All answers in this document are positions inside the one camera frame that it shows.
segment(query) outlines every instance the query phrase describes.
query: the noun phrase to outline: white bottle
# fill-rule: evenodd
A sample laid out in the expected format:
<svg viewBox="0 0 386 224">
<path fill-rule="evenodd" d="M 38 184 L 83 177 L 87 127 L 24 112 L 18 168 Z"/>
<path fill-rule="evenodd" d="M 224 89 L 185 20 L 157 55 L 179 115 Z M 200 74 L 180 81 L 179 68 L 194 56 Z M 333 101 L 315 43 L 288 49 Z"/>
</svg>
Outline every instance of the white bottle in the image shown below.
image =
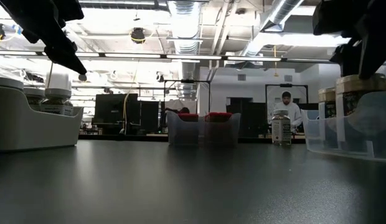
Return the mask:
<svg viewBox="0 0 386 224">
<path fill-rule="evenodd" d="M 288 110 L 274 110 L 272 123 L 272 143 L 276 145 L 291 144 L 291 124 Z"/>
</svg>

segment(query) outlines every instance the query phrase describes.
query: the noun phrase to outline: clear plastic bin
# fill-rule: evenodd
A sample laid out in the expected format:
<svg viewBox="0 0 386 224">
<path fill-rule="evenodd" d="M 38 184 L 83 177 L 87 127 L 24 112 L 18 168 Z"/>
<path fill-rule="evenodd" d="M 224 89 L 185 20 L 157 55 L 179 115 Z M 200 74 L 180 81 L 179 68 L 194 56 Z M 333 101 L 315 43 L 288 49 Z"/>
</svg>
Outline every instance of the clear plastic bin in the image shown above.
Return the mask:
<svg viewBox="0 0 386 224">
<path fill-rule="evenodd" d="M 183 121 L 178 114 L 167 111 L 168 123 L 168 143 L 170 145 L 198 145 L 199 143 L 199 123 L 203 118 L 199 118 L 197 122 Z"/>
<path fill-rule="evenodd" d="M 318 111 L 303 111 L 306 145 L 310 151 L 386 161 L 386 91 L 364 95 L 355 112 L 346 117 L 316 120 L 316 113 Z M 336 138 L 330 134 L 334 128 Z M 327 135 L 322 131 L 328 132 L 329 138 L 325 138 Z"/>
<path fill-rule="evenodd" d="M 236 147 L 240 116 L 240 113 L 235 113 L 226 122 L 204 122 L 204 145 Z"/>
</svg>

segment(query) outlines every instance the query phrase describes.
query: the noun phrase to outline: white label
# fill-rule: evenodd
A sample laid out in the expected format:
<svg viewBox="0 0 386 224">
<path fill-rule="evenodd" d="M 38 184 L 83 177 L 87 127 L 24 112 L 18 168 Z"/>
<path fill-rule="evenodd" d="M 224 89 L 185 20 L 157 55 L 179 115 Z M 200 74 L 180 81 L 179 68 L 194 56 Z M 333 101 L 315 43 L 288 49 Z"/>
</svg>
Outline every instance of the white label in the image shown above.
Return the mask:
<svg viewBox="0 0 386 224">
<path fill-rule="evenodd" d="M 272 121 L 272 141 L 291 141 L 290 120 Z"/>
<path fill-rule="evenodd" d="M 73 116 L 73 107 L 63 105 L 42 105 L 41 112 Z"/>
</svg>

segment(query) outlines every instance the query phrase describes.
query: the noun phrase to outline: jar lid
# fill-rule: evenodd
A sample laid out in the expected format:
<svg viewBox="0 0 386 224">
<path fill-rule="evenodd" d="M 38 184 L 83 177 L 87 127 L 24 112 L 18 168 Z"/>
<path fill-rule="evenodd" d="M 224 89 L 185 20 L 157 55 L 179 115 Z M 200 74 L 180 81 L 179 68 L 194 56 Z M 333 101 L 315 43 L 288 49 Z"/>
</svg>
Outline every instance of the jar lid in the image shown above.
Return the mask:
<svg viewBox="0 0 386 224">
<path fill-rule="evenodd" d="M 320 102 L 336 100 L 336 89 L 334 87 L 320 89 L 318 93 Z"/>
<path fill-rule="evenodd" d="M 25 88 L 24 94 L 26 94 L 26 96 L 45 97 L 45 91 L 38 88 Z"/>
<path fill-rule="evenodd" d="M 0 86 L 1 87 L 16 88 L 18 90 L 23 90 L 24 85 L 23 85 L 23 82 L 20 82 L 18 80 L 0 77 Z"/>
<path fill-rule="evenodd" d="M 375 73 L 368 80 L 361 80 L 358 75 L 349 75 L 337 79 L 336 93 L 348 93 L 352 91 L 382 91 L 385 90 L 386 78 L 384 74 Z"/>
<path fill-rule="evenodd" d="M 285 115 L 288 116 L 288 110 L 280 109 L 280 110 L 274 110 L 274 115 Z"/>
<path fill-rule="evenodd" d="M 45 89 L 45 96 L 46 97 L 70 98 L 71 97 L 71 91 L 70 90 L 64 90 L 64 89 L 58 89 L 58 88 L 48 88 L 48 89 Z"/>
</svg>

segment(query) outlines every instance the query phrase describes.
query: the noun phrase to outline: gray table surface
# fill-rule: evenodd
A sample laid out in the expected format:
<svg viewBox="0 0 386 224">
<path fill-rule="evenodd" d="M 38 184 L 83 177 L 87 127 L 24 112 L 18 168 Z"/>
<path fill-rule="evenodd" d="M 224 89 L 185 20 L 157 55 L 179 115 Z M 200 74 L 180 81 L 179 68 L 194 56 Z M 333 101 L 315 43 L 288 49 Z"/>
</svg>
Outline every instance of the gray table surface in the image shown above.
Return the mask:
<svg viewBox="0 0 386 224">
<path fill-rule="evenodd" d="M 386 223 L 386 164 L 269 144 L 0 154 L 0 223 Z"/>
</svg>

